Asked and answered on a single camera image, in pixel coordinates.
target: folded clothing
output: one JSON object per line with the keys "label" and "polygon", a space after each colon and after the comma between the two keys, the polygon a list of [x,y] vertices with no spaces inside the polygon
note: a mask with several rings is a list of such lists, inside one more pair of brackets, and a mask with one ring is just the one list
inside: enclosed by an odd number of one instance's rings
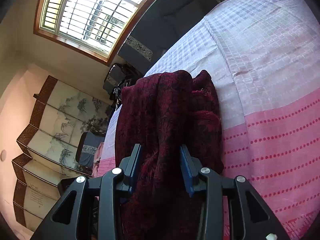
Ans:
{"label": "folded clothing", "polygon": [[207,71],[192,79],[179,70],[154,74],[122,91],[116,127],[116,166],[142,145],[135,193],[121,206],[125,239],[196,239],[202,199],[187,194],[179,146],[218,173],[221,161],[219,103]]}

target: metal bolt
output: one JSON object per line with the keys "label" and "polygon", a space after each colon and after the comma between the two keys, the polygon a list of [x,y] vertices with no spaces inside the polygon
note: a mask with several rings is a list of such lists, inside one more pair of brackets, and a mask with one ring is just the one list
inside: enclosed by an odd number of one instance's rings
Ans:
{"label": "metal bolt", "polygon": [[239,182],[245,182],[245,177],[243,177],[243,176],[238,176],[237,177],[237,181],[239,181]]}
{"label": "metal bolt", "polygon": [[82,182],[84,182],[85,181],[85,177],[84,176],[80,176],[80,177],[78,177],[77,179],[76,179],[76,182],[78,182],[78,183],[82,183]]}
{"label": "metal bolt", "polygon": [[122,172],[122,170],[120,169],[120,168],[114,168],[113,170],[112,170],[112,173],[113,174],[120,174]]}
{"label": "metal bolt", "polygon": [[202,168],[201,172],[204,174],[208,174],[208,173],[210,173],[210,169],[209,168]]}
{"label": "metal bolt", "polygon": [[277,240],[278,236],[275,234],[269,234],[266,236],[266,240]]}

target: maroon patterned fabric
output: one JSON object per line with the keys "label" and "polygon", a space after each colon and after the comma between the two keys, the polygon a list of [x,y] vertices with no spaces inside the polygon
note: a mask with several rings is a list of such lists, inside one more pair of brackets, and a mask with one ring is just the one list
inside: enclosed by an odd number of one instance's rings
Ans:
{"label": "maroon patterned fabric", "polygon": [[202,200],[189,198],[179,146],[218,173],[223,170],[217,93],[203,70],[194,79],[179,70],[141,78],[122,91],[116,127],[116,166],[143,147],[136,192],[121,206],[127,240],[195,240]]}

